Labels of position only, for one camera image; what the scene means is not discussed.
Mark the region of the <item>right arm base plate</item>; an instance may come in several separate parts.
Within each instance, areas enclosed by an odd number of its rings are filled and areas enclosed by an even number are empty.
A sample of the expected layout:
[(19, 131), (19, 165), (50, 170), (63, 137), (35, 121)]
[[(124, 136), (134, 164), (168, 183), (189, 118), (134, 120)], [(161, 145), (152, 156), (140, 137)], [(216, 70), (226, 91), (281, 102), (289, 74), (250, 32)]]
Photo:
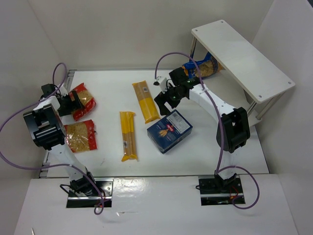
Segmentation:
[(195, 189), (200, 192), (202, 206), (231, 205), (232, 200), (235, 200), (235, 204), (246, 203), (239, 176), (224, 187), (219, 187), (217, 180), (213, 176), (199, 178)]

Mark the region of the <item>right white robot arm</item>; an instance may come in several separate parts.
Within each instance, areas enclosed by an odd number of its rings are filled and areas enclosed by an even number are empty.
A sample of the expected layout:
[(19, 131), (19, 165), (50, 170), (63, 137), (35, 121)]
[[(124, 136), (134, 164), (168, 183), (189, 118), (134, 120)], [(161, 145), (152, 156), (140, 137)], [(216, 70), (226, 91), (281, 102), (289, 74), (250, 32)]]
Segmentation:
[(161, 89), (154, 98), (160, 114), (168, 115), (170, 111), (166, 104), (175, 108), (183, 98), (194, 101), (209, 113), (217, 122), (216, 141), (221, 148), (214, 172), (215, 184), (218, 188), (231, 185), (236, 178), (234, 168), (239, 154), (250, 138), (247, 111), (224, 102), (198, 77), (189, 78), (182, 68), (171, 71), (169, 76), (155, 76), (154, 79), (154, 85)]

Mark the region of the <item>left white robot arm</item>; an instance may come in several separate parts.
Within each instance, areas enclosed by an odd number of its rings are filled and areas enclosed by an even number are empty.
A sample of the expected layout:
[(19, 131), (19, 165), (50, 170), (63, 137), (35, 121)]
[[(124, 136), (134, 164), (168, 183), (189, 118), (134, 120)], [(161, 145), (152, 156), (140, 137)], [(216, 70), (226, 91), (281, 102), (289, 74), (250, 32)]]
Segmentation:
[(80, 122), (96, 105), (84, 84), (68, 92), (64, 86), (41, 87), (40, 104), (23, 118), (34, 143), (65, 164), (69, 187), (78, 194), (96, 196), (95, 180), (75, 153), (97, 148), (92, 120)]

